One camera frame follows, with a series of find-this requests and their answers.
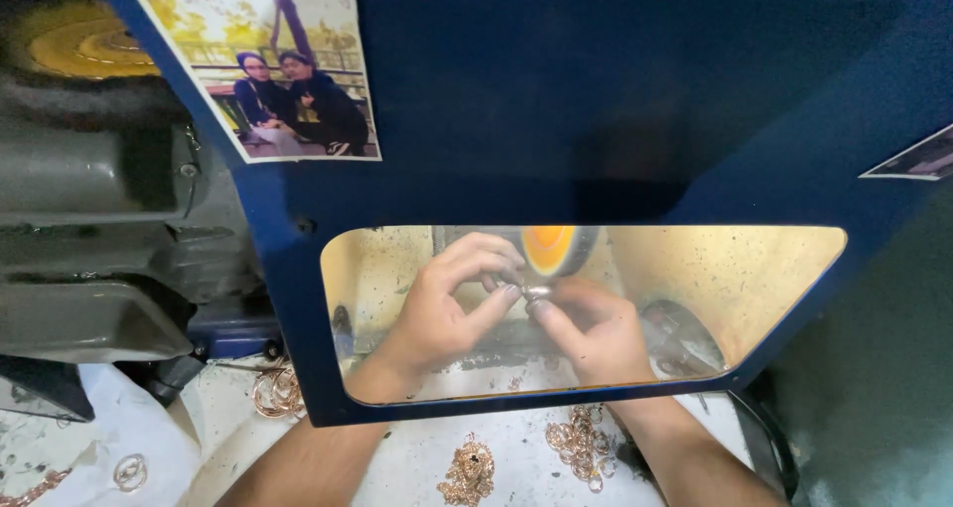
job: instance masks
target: photograph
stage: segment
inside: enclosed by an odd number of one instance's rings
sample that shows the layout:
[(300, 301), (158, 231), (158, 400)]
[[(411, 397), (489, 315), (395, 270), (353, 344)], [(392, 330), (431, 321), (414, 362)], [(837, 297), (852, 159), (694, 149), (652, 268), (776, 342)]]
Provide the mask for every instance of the photograph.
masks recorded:
[(861, 177), (936, 181), (950, 174), (953, 174), (953, 125), (864, 172)]
[(381, 160), (356, 0), (139, 0), (246, 162)]

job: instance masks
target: hand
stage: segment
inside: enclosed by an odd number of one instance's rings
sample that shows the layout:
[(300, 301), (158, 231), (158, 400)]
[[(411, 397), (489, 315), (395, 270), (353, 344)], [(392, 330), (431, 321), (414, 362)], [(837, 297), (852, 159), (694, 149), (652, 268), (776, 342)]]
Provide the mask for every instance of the hand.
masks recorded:
[(564, 278), (554, 287), (553, 302), (535, 300), (526, 312), (566, 354), (582, 386), (658, 380), (636, 306), (624, 298), (590, 281)]
[[(519, 282), (517, 269), (525, 263), (512, 243), (494, 235), (470, 233), (447, 246), (417, 272), (397, 323), (374, 355), (398, 373), (421, 375), (468, 353), (522, 296), (519, 286), (498, 287), (489, 275)], [(469, 315), (451, 296), (463, 282), (483, 282), (490, 291)]]

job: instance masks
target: woman in hijab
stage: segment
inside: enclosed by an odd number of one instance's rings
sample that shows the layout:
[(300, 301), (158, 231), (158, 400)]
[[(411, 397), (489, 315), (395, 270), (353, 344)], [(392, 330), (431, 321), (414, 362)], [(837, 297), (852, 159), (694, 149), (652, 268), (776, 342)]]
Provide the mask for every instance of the woman in hijab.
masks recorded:
[(272, 72), (261, 56), (239, 53), (238, 65), (248, 76), (234, 85), (235, 99), (252, 124), (252, 131), (272, 143), (280, 157), (304, 155), (301, 144), (294, 137), (297, 105), (291, 91), (272, 80)]
[(323, 145), (328, 155), (364, 157), (367, 119), (351, 96), (314, 62), (293, 51), (278, 57), (281, 71), (293, 80), (292, 95), (316, 112), (318, 123), (307, 124), (307, 137)]

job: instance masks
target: orange polishing wheel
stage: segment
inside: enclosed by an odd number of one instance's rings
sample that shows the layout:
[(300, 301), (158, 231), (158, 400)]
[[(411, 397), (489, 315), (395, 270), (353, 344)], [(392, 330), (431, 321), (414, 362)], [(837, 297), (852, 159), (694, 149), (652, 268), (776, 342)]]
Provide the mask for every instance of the orange polishing wheel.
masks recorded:
[(585, 265), (597, 236), (599, 227), (593, 225), (526, 225), (520, 242), (537, 274), (568, 276)]

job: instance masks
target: blue machine housing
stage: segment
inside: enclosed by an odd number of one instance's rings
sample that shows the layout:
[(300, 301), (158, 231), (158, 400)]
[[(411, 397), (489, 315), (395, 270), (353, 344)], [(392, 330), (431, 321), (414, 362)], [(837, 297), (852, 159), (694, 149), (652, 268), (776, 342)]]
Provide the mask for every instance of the blue machine housing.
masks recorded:
[[(214, 126), (204, 138), (230, 163), (316, 426), (742, 386), (936, 187), (858, 175), (953, 123), (953, 0), (358, 0), (383, 161), (245, 164), (136, 0), (108, 1)], [(328, 241), (556, 222), (830, 225), (848, 241), (716, 378), (351, 399), (321, 281)]]

